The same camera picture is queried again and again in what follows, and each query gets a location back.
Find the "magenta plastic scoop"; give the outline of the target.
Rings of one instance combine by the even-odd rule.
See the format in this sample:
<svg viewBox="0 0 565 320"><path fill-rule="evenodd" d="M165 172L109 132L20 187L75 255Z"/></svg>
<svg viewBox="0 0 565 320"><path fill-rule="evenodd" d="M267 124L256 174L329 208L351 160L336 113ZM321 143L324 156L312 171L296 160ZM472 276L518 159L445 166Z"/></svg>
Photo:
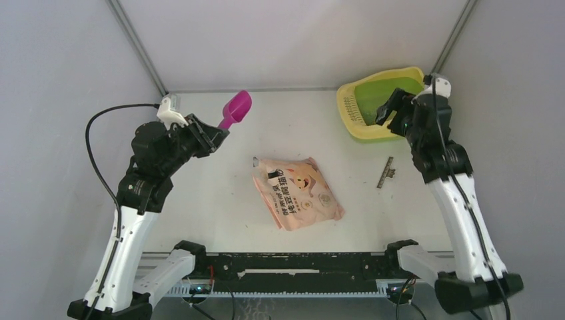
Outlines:
<svg viewBox="0 0 565 320"><path fill-rule="evenodd" d="M223 108L223 119L218 128L229 129L232 125L240 123L252 106L252 98L248 91L239 91Z"/></svg>

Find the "yellow green litter box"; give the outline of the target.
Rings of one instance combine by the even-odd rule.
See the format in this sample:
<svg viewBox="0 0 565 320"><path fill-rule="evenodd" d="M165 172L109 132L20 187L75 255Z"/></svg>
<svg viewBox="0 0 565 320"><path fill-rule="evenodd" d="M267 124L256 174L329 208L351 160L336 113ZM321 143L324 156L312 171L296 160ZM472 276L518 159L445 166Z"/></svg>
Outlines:
<svg viewBox="0 0 565 320"><path fill-rule="evenodd" d="M403 89L416 94L423 89L424 74L419 67L405 67L380 71L361 80L338 88L338 112L350 136L361 143L398 139L386 126L375 123L377 109L386 103L392 92Z"/></svg>

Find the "black sealing clip strip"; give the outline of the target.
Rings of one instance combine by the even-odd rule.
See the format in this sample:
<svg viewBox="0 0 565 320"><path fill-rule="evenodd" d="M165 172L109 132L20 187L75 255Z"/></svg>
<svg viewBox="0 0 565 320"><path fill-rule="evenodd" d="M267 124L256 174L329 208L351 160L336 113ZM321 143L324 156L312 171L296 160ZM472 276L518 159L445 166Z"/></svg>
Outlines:
<svg viewBox="0 0 565 320"><path fill-rule="evenodd" d="M378 183L376 185L377 189L382 189L387 179L394 178L396 174L396 169L392 167L393 161L394 161L394 157L389 156L384 166L384 169L382 170Z"/></svg>

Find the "pink cat litter bag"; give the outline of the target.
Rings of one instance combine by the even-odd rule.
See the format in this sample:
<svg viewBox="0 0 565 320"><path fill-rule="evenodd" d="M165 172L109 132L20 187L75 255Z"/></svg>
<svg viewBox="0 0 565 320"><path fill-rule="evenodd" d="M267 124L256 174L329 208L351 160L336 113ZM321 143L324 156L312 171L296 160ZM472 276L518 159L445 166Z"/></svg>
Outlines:
<svg viewBox="0 0 565 320"><path fill-rule="evenodd" d="M253 182L277 227L295 231L315 223L342 219L336 200L316 161L255 157Z"/></svg>

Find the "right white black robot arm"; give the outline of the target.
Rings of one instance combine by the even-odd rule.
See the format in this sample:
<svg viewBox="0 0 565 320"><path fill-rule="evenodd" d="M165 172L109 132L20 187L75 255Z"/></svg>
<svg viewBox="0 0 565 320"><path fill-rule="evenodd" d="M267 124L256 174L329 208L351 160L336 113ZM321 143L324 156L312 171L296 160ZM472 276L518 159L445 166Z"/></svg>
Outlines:
<svg viewBox="0 0 565 320"><path fill-rule="evenodd" d="M452 109L434 89L417 95L397 88L378 108L376 123L404 137L412 161L434 195L454 254L447 264L412 239L388 244L385 268L393 277L407 272L434 288L446 313L503 305L524 288L507 270L490 239L476 198L466 149L449 139Z"/></svg>

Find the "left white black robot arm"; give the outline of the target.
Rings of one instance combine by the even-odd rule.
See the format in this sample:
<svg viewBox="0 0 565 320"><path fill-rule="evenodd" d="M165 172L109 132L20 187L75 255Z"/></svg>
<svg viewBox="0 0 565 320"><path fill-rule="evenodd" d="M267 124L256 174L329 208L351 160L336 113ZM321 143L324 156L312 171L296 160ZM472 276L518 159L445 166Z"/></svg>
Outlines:
<svg viewBox="0 0 565 320"><path fill-rule="evenodd" d="M133 155L115 196L117 209L103 260L84 298L72 301L73 319L150 319L156 304L181 278L202 277L209 267L205 248L181 241L149 275L135 274L145 242L173 188L171 177L193 157L214 153L229 136L193 114L183 124L153 121L138 127Z"/></svg>

